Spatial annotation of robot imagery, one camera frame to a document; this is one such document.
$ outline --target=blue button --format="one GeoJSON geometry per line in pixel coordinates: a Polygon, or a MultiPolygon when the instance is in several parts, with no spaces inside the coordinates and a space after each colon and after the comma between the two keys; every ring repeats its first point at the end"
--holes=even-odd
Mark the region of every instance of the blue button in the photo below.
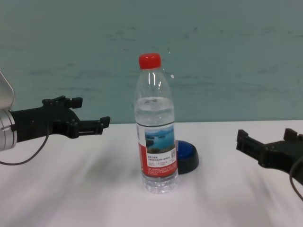
{"type": "Polygon", "coordinates": [[[194,154],[194,146],[185,141],[177,140],[178,143],[178,159],[184,159],[194,154]]]}

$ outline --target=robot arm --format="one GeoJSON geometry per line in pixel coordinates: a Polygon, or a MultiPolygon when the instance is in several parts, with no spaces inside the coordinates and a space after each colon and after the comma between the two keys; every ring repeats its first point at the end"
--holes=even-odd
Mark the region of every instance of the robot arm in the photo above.
{"type": "Polygon", "coordinates": [[[17,142],[51,134],[71,139],[101,135],[109,126],[110,117],[96,121],[79,120],[70,108],[81,108],[82,98],[61,96],[43,100],[43,106],[39,108],[10,111],[14,98],[13,88],[0,72],[0,151],[13,148],[17,142]]]}
{"type": "Polygon", "coordinates": [[[268,144],[254,140],[244,130],[239,130],[237,150],[257,160],[263,168],[284,171],[303,185],[303,135],[294,130],[286,129],[284,140],[268,144]]]}

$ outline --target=cable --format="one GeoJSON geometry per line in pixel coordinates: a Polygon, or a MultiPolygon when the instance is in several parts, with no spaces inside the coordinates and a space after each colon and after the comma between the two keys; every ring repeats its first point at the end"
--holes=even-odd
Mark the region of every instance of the cable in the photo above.
{"type": "Polygon", "coordinates": [[[295,187],[294,185],[294,182],[293,182],[293,175],[294,175],[294,172],[296,171],[297,167],[299,166],[299,164],[303,161],[303,156],[301,158],[299,158],[294,164],[293,166],[291,167],[290,171],[289,171],[289,181],[290,181],[290,184],[294,190],[294,192],[299,196],[299,198],[303,201],[303,196],[299,193],[299,191],[297,190],[297,188],[295,187]]]}
{"type": "Polygon", "coordinates": [[[23,162],[17,162],[17,163],[7,163],[7,162],[1,162],[0,161],[0,164],[2,165],[6,165],[6,166],[18,166],[18,165],[22,165],[22,164],[25,164],[26,162],[29,162],[30,160],[32,160],[34,157],[36,157],[36,155],[42,150],[42,148],[45,146],[47,140],[48,140],[48,137],[49,137],[49,127],[47,126],[47,129],[46,129],[46,138],[44,139],[42,145],[39,147],[39,149],[36,151],[36,153],[34,153],[32,155],[32,157],[30,157],[29,159],[23,161],[23,162]]]}

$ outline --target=table surface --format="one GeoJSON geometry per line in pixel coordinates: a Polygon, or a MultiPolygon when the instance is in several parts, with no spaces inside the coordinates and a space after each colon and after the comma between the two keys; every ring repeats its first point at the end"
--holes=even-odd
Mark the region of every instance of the table surface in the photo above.
{"type": "MultiPolygon", "coordinates": [[[[0,166],[0,226],[301,227],[303,202],[288,175],[235,149],[238,129],[268,143],[287,127],[303,132],[303,121],[176,123],[176,139],[196,146],[200,165],[162,195],[143,188],[134,124],[76,140],[50,136],[31,162],[0,166]]],[[[43,139],[19,143],[0,160],[24,160],[43,139]]]]}

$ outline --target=water bottle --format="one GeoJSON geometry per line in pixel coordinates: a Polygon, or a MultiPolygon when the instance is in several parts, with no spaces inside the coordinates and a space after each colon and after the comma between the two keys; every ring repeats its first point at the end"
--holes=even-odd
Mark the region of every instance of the water bottle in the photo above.
{"type": "Polygon", "coordinates": [[[139,65],[134,112],[143,183],[150,192],[165,193],[176,187],[178,177],[174,104],[160,55],[142,54],[139,65]]]}

